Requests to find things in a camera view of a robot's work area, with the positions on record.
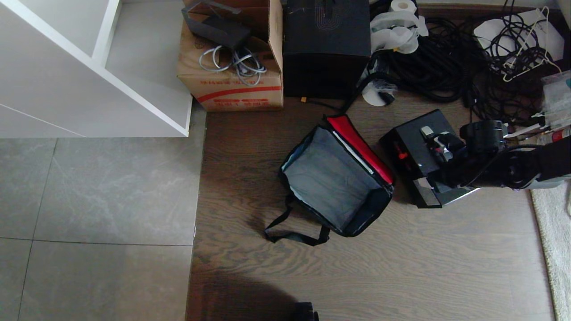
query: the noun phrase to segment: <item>carpet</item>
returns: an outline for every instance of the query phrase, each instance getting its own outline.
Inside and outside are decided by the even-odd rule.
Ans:
[[[571,320],[571,181],[532,190],[557,321]]]

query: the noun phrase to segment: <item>black bag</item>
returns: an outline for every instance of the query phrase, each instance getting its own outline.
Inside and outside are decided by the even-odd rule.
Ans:
[[[394,190],[390,169],[346,115],[325,117],[286,157],[279,177],[290,194],[286,211],[264,230],[274,243],[285,238],[315,246],[327,242],[330,230],[357,236],[380,216]],[[322,224],[319,239],[296,232],[269,235],[269,229],[289,217],[294,201]]]

